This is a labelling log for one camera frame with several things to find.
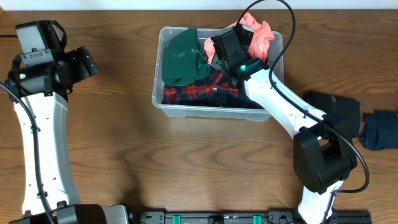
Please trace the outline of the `pink garment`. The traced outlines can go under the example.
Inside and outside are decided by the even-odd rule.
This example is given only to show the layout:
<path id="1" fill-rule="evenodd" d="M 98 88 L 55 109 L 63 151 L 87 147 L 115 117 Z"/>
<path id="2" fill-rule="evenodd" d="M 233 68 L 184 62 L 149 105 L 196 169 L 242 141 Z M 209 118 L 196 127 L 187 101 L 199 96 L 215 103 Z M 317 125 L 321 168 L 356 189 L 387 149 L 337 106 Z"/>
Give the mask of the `pink garment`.
<path id="1" fill-rule="evenodd" d="M 275 38 L 270 25 L 266 21 L 263 21 L 261 24 L 258 23 L 258 21 L 249 12 L 245 13 L 239 23 L 254 31 L 252 41 L 248 48 L 248 54 L 251 57 L 257 57 L 262 61 L 266 61 L 267 51 L 270 47 L 269 41 Z M 210 37 L 204 42 L 204 50 L 208 58 L 208 64 L 211 65 L 216 51 Z"/>

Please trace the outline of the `red navy plaid shirt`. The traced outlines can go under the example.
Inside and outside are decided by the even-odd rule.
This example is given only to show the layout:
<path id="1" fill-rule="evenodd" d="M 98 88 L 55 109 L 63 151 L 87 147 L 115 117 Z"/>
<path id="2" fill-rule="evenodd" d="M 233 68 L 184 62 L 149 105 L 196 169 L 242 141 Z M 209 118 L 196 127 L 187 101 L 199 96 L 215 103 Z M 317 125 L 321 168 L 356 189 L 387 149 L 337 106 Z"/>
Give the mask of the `red navy plaid shirt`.
<path id="1" fill-rule="evenodd" d="M 221 70 L 212 68 L 208 77 L 187 86 L 164 86 L 162 104 L 250 108 L 252 102 L 231 88 Z"/>

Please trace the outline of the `dark green garment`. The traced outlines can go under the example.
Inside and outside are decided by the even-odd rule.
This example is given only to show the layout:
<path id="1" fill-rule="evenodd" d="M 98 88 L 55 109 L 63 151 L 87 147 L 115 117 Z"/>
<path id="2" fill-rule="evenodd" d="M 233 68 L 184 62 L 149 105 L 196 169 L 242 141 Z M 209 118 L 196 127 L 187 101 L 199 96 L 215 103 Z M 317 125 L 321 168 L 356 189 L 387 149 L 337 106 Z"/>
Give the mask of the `dark green garment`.
<path id="1" fill-rule="evenodd" d="M 188 86 L 209 76 L 211 66 L 198 42 L 196 28 L 170 39 L 162 57 L 162 81 L 167 86 Z"/>

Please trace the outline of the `black garment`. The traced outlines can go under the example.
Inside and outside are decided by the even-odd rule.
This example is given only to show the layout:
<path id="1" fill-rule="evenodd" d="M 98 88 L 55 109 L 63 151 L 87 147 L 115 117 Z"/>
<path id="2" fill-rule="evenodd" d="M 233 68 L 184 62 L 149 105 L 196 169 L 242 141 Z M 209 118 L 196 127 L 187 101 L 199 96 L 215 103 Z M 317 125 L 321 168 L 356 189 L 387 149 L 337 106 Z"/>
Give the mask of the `black garment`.
<path id="1" fill-rule="evenodd" d="M 303 98 L 307 103 L 324 111 L 328 115 L 338 114 L 344 117 L 348 125 L 347 137 L 357 138 L 359 136 L 361 103 L 358 100 L 313 90 L 307 91 Z"/>

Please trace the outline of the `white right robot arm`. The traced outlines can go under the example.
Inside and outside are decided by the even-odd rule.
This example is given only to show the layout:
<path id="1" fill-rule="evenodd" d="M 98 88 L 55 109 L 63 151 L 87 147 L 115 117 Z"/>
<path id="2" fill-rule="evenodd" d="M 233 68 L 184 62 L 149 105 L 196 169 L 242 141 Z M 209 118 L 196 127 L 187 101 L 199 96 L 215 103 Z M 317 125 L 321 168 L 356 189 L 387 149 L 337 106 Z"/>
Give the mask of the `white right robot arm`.
<path id="1" fill-rule="evenodd" d="M 242 27 L 221 31 L 207 40 L 233 84 L 267 110 L 293 140 L 294 170 L 303 185 L 298 214 L 305 223 L 323 223 L 332 215 L 335 195 L 358 165 L 356 149 L 339 116 L 306 103 L 275 75 L 274 67 L 245 49 L 253 32 Z"/>

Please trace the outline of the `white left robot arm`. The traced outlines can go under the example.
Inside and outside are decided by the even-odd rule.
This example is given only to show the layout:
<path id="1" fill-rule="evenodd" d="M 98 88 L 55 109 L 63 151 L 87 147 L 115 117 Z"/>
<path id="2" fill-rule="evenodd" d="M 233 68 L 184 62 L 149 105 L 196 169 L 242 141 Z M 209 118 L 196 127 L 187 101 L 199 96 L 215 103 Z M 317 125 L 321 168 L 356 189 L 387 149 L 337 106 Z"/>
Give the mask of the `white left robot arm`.
<path id="1" fill-rule="evenodd" d="M 83 204 L 70 168 L 66 137 L 73 84 L 98 73 L 86 47 L 58 59 L 19 66 L 2 87 L 14 103 L 25 162 L 23 217 L 16 223 L 131 223 L 125 205 Z"/>

